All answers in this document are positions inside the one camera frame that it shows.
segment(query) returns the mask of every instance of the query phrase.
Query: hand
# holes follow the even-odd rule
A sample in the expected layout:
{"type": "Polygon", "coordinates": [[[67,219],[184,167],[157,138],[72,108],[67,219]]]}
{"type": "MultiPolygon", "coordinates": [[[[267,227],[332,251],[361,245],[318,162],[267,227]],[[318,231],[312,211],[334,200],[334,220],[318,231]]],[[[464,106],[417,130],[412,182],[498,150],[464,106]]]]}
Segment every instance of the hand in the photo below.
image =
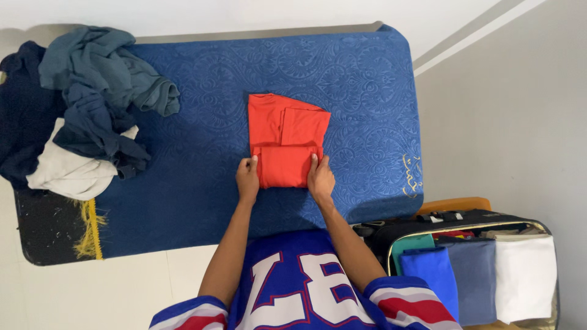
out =
{"type": "Polygon", "coordinates": [[[257,161],[257,155],[254,155],[252,158],[243,158],[238,165],[237,185],[240,196],[239,203],[252,206],[257,200],[257,192],[259,192],[257,161]]]}
{"type": "Polygon", "coordinates": [[[312,165],[308,173],[308,189],[318,206],[324,206],[330,203],[334,204],[330,195],[332,194],[336,180],[330,170],[330,166],[328,166],[329,160],[330,157],[324,155],[320,165],[318,165],[318,156],[312,154],[312,165]]]}

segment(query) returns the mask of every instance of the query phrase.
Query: mattress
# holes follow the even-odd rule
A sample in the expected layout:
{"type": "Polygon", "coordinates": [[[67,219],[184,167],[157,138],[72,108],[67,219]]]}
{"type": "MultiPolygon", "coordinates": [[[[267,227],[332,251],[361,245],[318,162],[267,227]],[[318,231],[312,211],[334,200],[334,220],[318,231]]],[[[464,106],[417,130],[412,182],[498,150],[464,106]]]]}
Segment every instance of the mattress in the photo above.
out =
{"type": "MultiPolygon", "coordinates": [[[[128,49],[177,84],[181,110],[133,111],[136,141],[152,160],[96,197],[107,218],[104,257],[219,243],[238,201],[237,165],[250,157],[250,93],[331,112],[324,153],[336,177],[333,199],[350,224],[420,208],[414,76],[409,45],[395,29],[128,49]]],[[[307,189],[269,188],[259,191],[249,237],[324,227],[307,189]]]]}

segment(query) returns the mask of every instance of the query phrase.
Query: red stripe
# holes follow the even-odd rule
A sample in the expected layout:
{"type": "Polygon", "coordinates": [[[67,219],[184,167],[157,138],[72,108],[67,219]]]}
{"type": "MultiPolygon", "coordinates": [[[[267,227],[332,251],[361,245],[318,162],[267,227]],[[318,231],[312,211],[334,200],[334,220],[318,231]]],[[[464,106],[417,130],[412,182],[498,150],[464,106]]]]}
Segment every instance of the red stripe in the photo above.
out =
{"type": "Polygon", "coordinates": [[[215,322],[222,323],[223,328],[226,329],[226,318],[223,314],[218,314],[216,316],[192,316],[176,330],[202,330],[208,324],[215,322]]]}
{"type": "Polygon", "coordinates": [[[407,315],[416,316],[426,323],[440,321],[454,321],[454,318],[440,301],[421,300],[408,302],[401,298],[389,298],[379,301],[379,309],[386,317],[396,319],[397,313],[402,311],[407,315]]]}

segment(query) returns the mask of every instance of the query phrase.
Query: jersey sleeve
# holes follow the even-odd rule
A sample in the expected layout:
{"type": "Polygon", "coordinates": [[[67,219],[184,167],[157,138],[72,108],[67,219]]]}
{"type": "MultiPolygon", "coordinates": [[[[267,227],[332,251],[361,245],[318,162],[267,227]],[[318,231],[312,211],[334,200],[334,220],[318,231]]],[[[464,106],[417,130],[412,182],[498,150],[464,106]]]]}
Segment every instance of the jersey sleeve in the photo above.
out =
{"type": "Polygon", "coordinates": [[[381,309],[392,325],[409,330],[462,330],[421,278],[377,278],[367,285],[363,295],[381,309]]]}
{"type": "Polygon", "coordinates": [[[228,312],[216,297],[180,302],[153,316],[149,330],[225,330],[228,312]]]}

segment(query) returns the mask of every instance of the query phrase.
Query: blue jersey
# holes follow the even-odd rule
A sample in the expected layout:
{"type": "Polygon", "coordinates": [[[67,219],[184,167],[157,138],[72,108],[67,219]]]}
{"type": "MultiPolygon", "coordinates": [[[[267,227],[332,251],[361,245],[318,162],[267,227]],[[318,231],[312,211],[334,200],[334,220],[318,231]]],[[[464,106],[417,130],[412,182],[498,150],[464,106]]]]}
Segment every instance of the blue jersey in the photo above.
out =
{"type": "Polygon", "coordinates": [[[225,329],[457,330],[436,294],[416,277],[351,284],[326,231],[297,231],[247,247],[230,313],[211,296],[157,313],[150,330],[225,329]]]}

